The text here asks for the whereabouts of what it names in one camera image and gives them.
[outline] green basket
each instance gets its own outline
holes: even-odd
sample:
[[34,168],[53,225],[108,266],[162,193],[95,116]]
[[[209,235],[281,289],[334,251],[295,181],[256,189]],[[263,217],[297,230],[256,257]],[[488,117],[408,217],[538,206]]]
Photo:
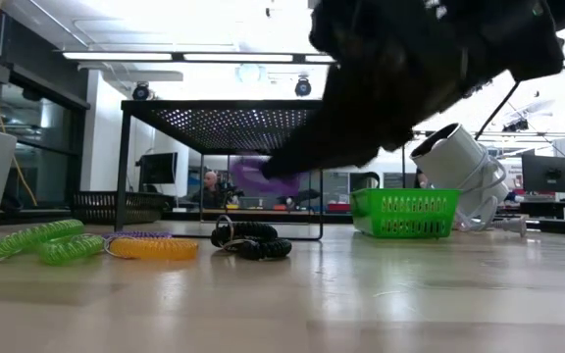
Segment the green basket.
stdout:
[[354,227],[379,238],[450,235],[459,190],[363,189],[350,194]]

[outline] shelf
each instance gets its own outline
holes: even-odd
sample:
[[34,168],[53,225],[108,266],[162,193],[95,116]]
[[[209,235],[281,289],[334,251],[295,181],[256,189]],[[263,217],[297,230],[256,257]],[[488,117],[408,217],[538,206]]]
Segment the shelf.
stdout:
[[270,154],[302,125],[317,100],[124,101],[140,119],[203,155]]

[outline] black basket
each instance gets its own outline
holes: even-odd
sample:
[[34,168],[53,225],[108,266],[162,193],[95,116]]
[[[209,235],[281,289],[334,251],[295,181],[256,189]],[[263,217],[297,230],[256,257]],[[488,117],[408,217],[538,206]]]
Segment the black basket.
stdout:
[[[152,223],[161,219],[171,196],[126,192],[124,224]],[[74,194],[71,212],[76,220],[92,225],[112,225],[117,216],[117,191],[80,191]]]

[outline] computer monitor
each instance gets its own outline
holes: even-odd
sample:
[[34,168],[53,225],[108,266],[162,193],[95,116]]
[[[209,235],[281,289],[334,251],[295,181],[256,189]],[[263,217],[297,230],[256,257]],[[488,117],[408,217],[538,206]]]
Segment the computer monitor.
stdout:
[[525,191],[565,192],[565,158],[522,156]]
[[140,159],[140,182],[150,184],[174,183],[178,153],[144,155]]

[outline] purple object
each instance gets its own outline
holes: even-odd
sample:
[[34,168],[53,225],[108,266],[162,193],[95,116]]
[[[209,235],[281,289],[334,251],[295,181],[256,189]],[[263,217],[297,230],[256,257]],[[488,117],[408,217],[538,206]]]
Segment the purple object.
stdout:
[[168,231],[115,231],[102,235],[104,239],[112,237],[157,237],[157,238],[170,238],[172,234]]
[[283,196],[296,196],[300,189],[300,177],[288,179],[265,179],[261,166],[265,161],[257,158],[241,158],[231,166],[232,180],[239,188],[259,192],[277,193]]

